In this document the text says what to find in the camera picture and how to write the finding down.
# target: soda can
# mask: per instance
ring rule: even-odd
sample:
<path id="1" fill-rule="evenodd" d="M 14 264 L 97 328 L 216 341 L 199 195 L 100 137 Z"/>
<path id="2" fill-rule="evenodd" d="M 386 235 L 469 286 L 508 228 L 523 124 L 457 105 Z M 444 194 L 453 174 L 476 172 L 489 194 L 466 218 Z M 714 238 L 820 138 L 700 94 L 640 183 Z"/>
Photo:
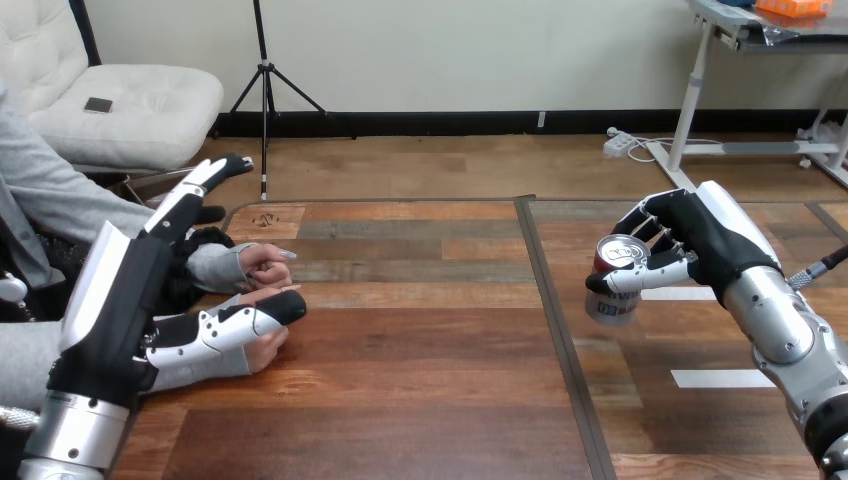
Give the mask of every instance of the soda can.
<path id="1" fill-rule="evenodd" d="M 631 235 L 609 235 L 598 242 L 592 273 L 607 273 L 629 263 L 636 266 L 648 262 L 651 250 L 645 242 Z M 633 320 L 640 292 L 622 292 L 605 295 L 587 290 L 586 313 L 596 322 L 620 327 Z"/>

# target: can lid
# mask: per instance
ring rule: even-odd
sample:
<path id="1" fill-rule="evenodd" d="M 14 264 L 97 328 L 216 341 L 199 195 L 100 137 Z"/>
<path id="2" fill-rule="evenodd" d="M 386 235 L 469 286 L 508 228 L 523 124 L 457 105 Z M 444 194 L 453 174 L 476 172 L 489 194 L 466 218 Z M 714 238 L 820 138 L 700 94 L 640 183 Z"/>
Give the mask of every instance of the can lid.
<path id="1" fill-rule="evenodd" d="M 610 235 L 601 240 L 598 254 L 611 267 L 621 268 L 629 263 L 647 261 L 650 251 L 645 242 L 630 235 Z"/>

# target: robotic arm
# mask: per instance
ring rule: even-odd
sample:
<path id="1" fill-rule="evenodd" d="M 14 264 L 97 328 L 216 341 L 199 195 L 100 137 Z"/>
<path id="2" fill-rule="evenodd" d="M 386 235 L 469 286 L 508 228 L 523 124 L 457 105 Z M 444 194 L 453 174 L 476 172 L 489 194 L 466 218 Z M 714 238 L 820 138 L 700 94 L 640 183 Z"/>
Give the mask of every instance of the robotic arm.
<path id="1" fill-rule="evenodd" d="M 712 287 L 751 341 L 754 364 L 786 397 L 823 478 L 848 480 L 848 349 L 798 291 L 804 282 L 787 282 L 774 250 L 733 198 L 714 182 L 694 193 L 652 195 L 613 233 L 659 239 L 647 264 L 590 275 L 587 288 L 632 292 L 689 278 Z M 811 268 L 801 274 L 810 281 L 822 267 Z"/>
<path id="2" fill-rule="evenodd" d="M 235 155 L 206 160 L 168 194 L 138 238 L 103 227 L 68 303 L 40 416 L 0 408 L 0 426 L 34 429 L 19 478 L 102 479 L 130 411 L 160 368 L 221 355 L 306 314 L 300 295 L 287 291 L 255 307 L 153 318 L 173 244 L 185 238 L 203 196 L 251 168 L 250 159 Z"/>

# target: robotic finger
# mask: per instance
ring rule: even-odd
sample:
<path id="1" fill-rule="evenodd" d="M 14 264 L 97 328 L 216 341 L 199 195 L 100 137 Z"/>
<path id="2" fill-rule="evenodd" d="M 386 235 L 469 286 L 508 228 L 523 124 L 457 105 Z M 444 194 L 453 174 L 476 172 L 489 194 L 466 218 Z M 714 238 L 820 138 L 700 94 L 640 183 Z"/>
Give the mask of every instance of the robotic finger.
<path id="1" fill-rule="evenodd" d="M 147 360 L 161 369 L 216 357 L 304 315 L 303 297 L 289 290 L 261 300 L 255 307 L 235 305 L 214 315 L 201 311 L 159 319 L 146 342 Z"/>
<path id="2" fill-rule="evenodd" d="M 191 173 L 177 184 L 162 200 L 159 208 L 144 224 L 144 235 L 167 242 L 176 242 L 194 225 L 203 206 L 203 197 L 229 177 L 253 169 L 250 157 L 227 154 L 220 160 L 200 162 Z"/>
<path id="3" fill-rule="evenodd" d="M 656 215 L 653 213 L 654 210 L 661 209 L 662 205 L 673 201 L 685 192 L 686 190 L 677 189 L 648 195 L 618 221 L 615 228 L 612 230 L 612 234 L 623 233 L 626 235 L 632 235 L 633 231 L 636 230 L 637 227 Z"/>
<path id="4" fill-rule="evenodd" d="M 689 261 L 676 250 L 648 257 L 641 265 L 630 264 L 608 273 L 595 273 L 586 278 L 586 288 L 609 295 L 638 292 L 648 288 L 669 287 L 690 280 Z"/>

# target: smartphone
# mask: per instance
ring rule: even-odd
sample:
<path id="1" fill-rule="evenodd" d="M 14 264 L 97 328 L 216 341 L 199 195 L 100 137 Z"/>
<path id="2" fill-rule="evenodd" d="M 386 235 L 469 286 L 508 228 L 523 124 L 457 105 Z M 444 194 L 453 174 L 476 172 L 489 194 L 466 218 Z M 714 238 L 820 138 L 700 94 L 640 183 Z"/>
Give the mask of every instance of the smartphone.
<path id="1" fill-rule="evenodd" d="M 83 110 L 90 113 L 109 113 L 112 111 L 112 100 L 104 98 L 88 97 Z"/>

